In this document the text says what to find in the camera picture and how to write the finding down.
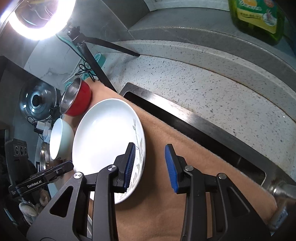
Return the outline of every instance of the green bottle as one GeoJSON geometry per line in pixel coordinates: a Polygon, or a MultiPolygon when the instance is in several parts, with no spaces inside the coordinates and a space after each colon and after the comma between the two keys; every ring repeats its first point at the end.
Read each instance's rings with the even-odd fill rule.
{"type": "Polygon", "coordinates": [[[228,0],[232,21],[242,32],[270,45],[284,32],[284,14],[273,0],[228,0]]]}

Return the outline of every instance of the screw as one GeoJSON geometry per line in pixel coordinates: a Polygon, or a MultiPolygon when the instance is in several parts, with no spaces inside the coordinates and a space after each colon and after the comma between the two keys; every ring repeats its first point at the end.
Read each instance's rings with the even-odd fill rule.
{"type": "Polygon", "coordinates": [[[107,169],[111,172],[111,171],[114,171],[114,170],[116,170],[116,166],[115,165],[110,165],[110,166],[108,166],[107,167],[107,169]]]}
{"type": "Polygon", "coordinates": [[[193,166],[189,166],[189,165],[187,165],[187,166],[185,167],[185,170],[188,171],[188,172],[191,172],[191,171],[193,171],[193,166]]]}
{"type": "Polygon", "coordinates": [[[73,176],[75,179],[79,179],[82,177],[82,173],[81,172],[76,172],[73,176]]]}
{"type": "Polygon", "coordinates": [[[226,179],[227,176],[226,176],[226,174],[224,174],[224,173],[219,173],[219,174],[218,174],[218,178],[220,178],[220,179],[226,179]]]}

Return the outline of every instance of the bottle label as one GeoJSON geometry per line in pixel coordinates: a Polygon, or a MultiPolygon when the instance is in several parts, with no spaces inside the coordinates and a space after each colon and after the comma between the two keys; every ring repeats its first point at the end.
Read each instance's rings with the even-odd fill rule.
{"type": "Polygon", "coordinates": [[[236,0],[238,19],[272,34],[276,32],[277,9],[273,0],[236,0]]]}

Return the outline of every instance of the stainless steel pot lid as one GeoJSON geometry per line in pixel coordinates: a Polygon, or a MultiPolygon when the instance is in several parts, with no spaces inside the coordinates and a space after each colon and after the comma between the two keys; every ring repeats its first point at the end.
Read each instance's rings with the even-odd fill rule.
{"type": "Polygon", "coordinates": [[[31,79],[20,92],[19,105],[26,118],[46,121],[51,118],[50,110],[57,106],[57,91],[38,78],[31,79]]]}

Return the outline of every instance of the red bowl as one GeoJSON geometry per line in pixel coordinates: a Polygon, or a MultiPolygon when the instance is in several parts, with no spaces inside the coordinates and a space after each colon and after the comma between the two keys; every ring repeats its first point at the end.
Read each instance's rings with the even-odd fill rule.
{"type": "Polygon", "coordinates": [[[91,101],[91,89],[80,77],[74,79],[62,96],[60,113],[69,116],[83,114],[91,101]]]}

